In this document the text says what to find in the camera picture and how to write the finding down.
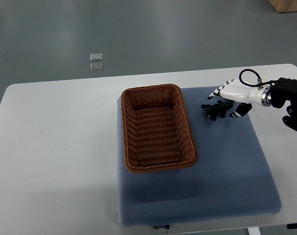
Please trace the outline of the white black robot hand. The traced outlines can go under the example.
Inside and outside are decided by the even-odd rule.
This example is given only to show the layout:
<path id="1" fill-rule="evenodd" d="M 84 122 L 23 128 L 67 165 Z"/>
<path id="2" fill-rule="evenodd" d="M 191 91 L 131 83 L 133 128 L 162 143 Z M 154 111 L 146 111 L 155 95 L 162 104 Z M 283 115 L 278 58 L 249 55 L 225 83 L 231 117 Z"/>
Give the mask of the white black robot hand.
<path id="1" fill-rule="evenodd" d="M 270 87 L 250 87 L 238 79 L 226 81 L 220 87 L 216 88 L 208 96 L 208 99 L 218 96 L 240 103 L 236 110 L 229 115 L 233 118 L 245 116 L 252 109 L 252 103 L 264 107 L 270 107 L 272 105 Z"/>

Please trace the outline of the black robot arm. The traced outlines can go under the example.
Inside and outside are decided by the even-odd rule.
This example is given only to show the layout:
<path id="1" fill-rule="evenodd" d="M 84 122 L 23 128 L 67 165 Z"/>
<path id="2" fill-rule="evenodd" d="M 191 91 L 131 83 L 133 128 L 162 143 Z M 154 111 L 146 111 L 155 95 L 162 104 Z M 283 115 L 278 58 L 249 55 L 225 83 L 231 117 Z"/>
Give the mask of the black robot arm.
<path id="1" fill-rule="evenodd" d="M 286 101 L 287 115 L 282 118 L 283 123 L 297 132 L 297 80 L 280 78 L 273 82 L 270 88 L 271 102 L 274 108 L 282 108 Z"/>

